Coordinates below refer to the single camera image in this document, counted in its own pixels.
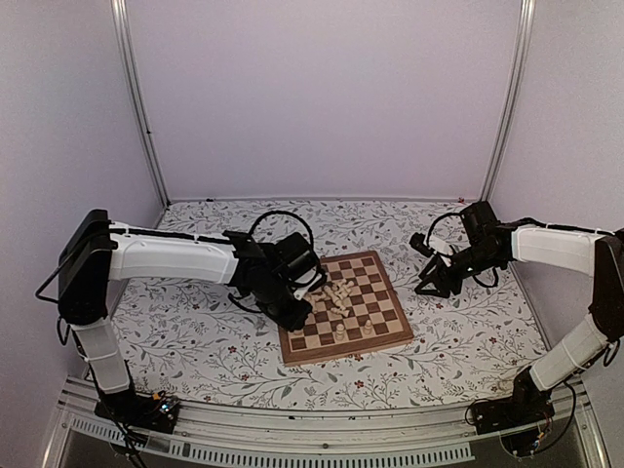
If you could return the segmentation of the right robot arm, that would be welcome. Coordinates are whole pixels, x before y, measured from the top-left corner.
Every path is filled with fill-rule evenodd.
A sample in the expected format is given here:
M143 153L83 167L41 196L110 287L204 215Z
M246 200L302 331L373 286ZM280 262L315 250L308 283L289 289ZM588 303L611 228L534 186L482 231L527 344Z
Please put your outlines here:
M435 236L436 226L450 217L461 221L468 239L463 250ZM459 212L441 214L425 233L415 233L410 246L429 261L419 275L416 293L449 298L465 280L514 266L533 306L554 305L553 318L570 308L572 316L558 326L559 341L515 377L504 416L524 425L540 412L542 399L557 385L590 368L610 363L623 339L623 232L548 223L532 217L501 221L487 201ZM562 304L555 305L560 297Z

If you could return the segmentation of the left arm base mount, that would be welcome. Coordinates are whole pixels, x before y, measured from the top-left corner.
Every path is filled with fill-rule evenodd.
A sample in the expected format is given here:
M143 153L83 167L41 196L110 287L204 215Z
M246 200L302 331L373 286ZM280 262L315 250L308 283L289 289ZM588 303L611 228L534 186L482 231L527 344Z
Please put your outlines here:
M179 405L180 399L166 391L142 396L129 388L114 394L99 392L95 415L119 424L173 434Z

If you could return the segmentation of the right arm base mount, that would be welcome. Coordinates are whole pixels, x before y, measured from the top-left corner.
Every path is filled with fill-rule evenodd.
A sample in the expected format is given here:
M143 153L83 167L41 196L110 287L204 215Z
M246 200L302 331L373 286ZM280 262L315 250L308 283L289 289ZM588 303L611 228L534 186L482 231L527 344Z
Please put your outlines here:
M515 390L510 397L482 400L468 408L469 421L479 435L545 420L555 415L551 390Z

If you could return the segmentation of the wooden chess board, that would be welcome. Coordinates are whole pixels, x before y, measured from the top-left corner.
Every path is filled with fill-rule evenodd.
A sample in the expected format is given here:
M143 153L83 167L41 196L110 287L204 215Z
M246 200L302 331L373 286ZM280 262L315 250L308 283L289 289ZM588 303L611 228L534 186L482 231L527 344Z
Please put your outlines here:
M412 343L413 331L377 252L326 257L321 264L328 281L306 296L313 312L303 329L279 330L285 366L320 364ZM373 326L369 337L362 335L366 320ZM340 323L346 337L336 342Z

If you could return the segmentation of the white pawn placed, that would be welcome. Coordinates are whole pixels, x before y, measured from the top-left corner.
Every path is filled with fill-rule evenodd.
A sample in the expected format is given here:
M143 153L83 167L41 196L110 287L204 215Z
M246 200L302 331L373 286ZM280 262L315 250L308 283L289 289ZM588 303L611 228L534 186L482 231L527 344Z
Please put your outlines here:
M334 333L334 339L336 342L341 342L345 339L346 337L346 328L345 326L340 323L337 324L335 327L335 333Z
M369 337L373 332L373 326L371 320L366 320L366 322L362 325L362 335L364 337Z

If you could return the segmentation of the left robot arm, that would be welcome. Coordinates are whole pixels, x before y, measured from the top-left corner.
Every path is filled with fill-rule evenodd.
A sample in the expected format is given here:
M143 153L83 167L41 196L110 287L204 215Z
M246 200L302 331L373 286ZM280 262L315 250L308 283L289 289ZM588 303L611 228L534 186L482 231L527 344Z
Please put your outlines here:
M254 231L219 234L148 229L115 222L107 211L90 211L58 257L35 296L52 303L94 374L100 400L125 423L138 422L145 404L107 310L108 287L181 282L231 290L239 305L253 300L259 313L287 332L299 331L312 312L305 296L327 281L311 231L277 242L259 242Z

